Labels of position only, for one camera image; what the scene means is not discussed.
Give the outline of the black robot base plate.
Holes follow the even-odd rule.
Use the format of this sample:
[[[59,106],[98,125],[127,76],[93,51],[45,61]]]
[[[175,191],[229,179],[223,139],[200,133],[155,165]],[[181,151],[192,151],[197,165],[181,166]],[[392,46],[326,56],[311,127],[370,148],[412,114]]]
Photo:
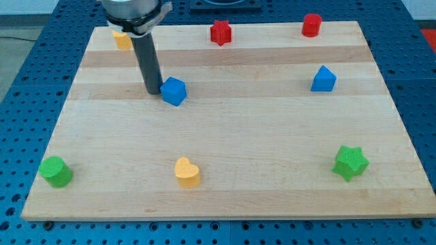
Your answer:
[[[262,0],[190,0],[190,12],[207,10],[261,10]]]

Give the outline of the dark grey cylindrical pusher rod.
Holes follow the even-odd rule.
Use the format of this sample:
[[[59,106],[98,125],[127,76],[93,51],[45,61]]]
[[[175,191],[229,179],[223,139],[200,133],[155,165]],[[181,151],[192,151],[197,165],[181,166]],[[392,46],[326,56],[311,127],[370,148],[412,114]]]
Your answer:
[[[152,34],[133,38],[132,44],[147,93],[159,95],[163,80]]]

